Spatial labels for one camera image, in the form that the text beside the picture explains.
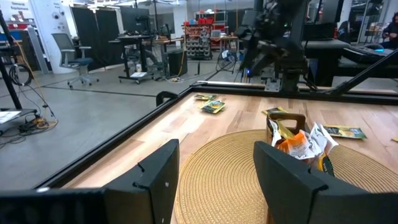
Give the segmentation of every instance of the office chair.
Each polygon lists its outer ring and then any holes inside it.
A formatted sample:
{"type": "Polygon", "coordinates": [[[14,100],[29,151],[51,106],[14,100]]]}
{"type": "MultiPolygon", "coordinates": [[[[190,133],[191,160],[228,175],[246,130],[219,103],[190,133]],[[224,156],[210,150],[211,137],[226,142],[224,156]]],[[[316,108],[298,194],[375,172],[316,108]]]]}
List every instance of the office chair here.
{"type": "Polygon", "coordinates": [[[88,74],[87,67],[91,62],[94,62],[92,58],[85,57],[85,50],[91,49],[91,47],[79,47],[81,50],[81,58],[75,57],[75,46],[68,34],[58,33],[52,34],[55,42],[58,45],[58,48],[61,51],[61,62],[60,67],[63,68],[72,68],[79,71],[79,76],[76,78],[72,78],[68,80],[69,88],[73,88],[72,83],[77,81],[81,81],[81,84],[88,83],[91,86],[91,80],[96,80],[99,82],[100,80],[91,77],[88,74]]]}

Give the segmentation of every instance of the gray floor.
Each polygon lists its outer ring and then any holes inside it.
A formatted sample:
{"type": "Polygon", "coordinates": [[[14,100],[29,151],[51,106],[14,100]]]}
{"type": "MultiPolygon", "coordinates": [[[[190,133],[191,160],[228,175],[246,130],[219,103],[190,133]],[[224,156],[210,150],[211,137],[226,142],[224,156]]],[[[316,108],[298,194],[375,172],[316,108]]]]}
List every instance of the gray floor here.
{"type": "MultiPolygon", "coordinates": [[[[118,76],[123,75],[123,68],[118,67],[96,73],[99,83],[93,83],[93,86],[76,83],[74,90],[69,90],[66,79],[75,74],[38,75],[45,99],[59,119],[59,124],[46,133],[27,136],[19,144],[6,144],[0,149],[0,189],[33,187],[153,110],[154,97],[158,92],[181,92],[197,80],[208,78],[215,70],[215,65],[215,58],[213,61],[202,62],[200,73],[203,75],[194,75],[197,63],[189,61],[188,73],[181,76],[181,83],[148,79],[140,85],[129,80],[120,83],[118,76]]],[[[220,72],[211,80],[233,82],[235,78],[240,82],[240,76],[236,76],[236,73],[220,72]]],[[[347,79],[349,78],[335,78],[333,85],[347,79]]],[[[37,85],[33,83],[32,87],[37,88],[37,85]]],[[[390,79],[373,78],[360,87],[398,91],[398,83],[390,79]]],[[[22,90],[19,98],[23,107],[36,108],[26,97],[39,106],[43,105],[32,90],[27,87],[22,90]]],[[[13,107],[4,82],[0,82],[0,105],[2,108],[13,107]]],[[[24,119],[19,118],[0,126],[0,129],[5,130],[23,122],[24,119]]],[[[8,140],[9,138],[0,138],[0,144],[8,140]]]]}

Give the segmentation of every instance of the woven placemat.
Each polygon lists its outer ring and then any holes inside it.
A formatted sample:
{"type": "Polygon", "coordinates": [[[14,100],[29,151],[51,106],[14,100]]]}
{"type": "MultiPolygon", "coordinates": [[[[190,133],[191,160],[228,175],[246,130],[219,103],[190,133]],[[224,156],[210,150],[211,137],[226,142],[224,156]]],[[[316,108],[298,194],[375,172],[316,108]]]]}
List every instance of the woven placemat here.
{"type": "MultiPolygon", "coordinates": [[[[267,205],[252,159],[266,130],[227,134],[195,151],[180,171],[175,216],[183,223],[265,223],[267,205]]],[[[370,192],[398,192],[398,175],[352,149],[330,159],[335,175],[370,192]]]]}

